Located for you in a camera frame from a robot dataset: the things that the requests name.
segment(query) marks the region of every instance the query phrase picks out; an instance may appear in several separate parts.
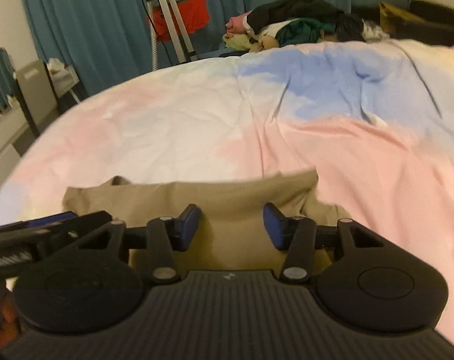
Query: red cloth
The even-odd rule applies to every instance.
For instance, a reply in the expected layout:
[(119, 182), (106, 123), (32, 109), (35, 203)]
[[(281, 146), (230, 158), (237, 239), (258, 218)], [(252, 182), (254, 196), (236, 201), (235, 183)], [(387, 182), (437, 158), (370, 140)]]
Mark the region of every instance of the red cloth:
[[(207, 11), (207, 0), (181, 0), (178, 1), (177, 4), (189, 34), (192, 34), (196, 30), (206, 26), (209, 22), (210, 16)], [(180, 35), (180, 30), (171, 9), (170, 13), (172, 14), (173, 23), (177, 33)], [(160, 7), (154, 7), (153, 9), (153, 23), (159, 34), (158, 40), (162, 42), (170, 40), (167, 23), (165, 22)]]

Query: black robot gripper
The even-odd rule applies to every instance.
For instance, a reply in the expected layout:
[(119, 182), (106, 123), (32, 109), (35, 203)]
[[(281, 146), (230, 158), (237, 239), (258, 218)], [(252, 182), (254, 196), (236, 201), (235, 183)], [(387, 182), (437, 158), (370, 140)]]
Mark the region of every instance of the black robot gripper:
[[(144, 287), (180, 279), (173, 250), (185, 251), (197, 229), (200, 209), (190, 204), (178, 218), (153, 219), (126, 228), (113, 220), (24, 271), (14, 301), (26, 326), (77, 335), (99, 331), (129, 316)], [(142, 277), (130, 268), (129, 249), (147, 249)]]
[[(280, 279), (311, 283), (326, 310), (356, 328), (404, 333), (435, 327), (447, 303), (447, 283), (430, 265), (344, 218), (318, 226), (285, 217), (272, 203), (264, 226), (278, 250), (288, 250)], [(333, 264), (312, 278), (315, 249), (331, 250)]]

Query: human hand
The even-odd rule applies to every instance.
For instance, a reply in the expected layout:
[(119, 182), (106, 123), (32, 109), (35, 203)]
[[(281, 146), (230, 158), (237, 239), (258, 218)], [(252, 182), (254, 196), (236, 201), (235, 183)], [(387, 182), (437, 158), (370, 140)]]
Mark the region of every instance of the human hand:
[(17, 309), (15, 308), (11, 293), (8, 293), (3, 297), (1, 309), (4, 321), (0, 328), (0, 348), (17, 338), (20, 334)]

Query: pink patch on bedsheet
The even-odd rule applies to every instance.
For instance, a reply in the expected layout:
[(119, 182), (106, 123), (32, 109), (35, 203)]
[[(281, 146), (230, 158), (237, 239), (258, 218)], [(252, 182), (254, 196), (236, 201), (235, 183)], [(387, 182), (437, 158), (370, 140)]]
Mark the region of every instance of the pink patch on bedsheet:
[(345, 118), (257, 121), (218, 153), (239, 178), (259, 166), (263, 176), (315, 167), (320, 200), (341, 204), (444, 275), (449, 302), (438, 328), (454, 342), (453, 159), (405, 131)]

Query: bed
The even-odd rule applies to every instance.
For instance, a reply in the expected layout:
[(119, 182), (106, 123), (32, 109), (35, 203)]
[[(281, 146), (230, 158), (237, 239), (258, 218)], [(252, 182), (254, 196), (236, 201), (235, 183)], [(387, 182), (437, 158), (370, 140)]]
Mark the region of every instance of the bed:
[(84, 101), (0, 190), (0, 224), (69, 186), (233, 181), (315, 167), (318, 198), (438, 269), (454, 343), (454, 48), (319, 43), (140, 76)]

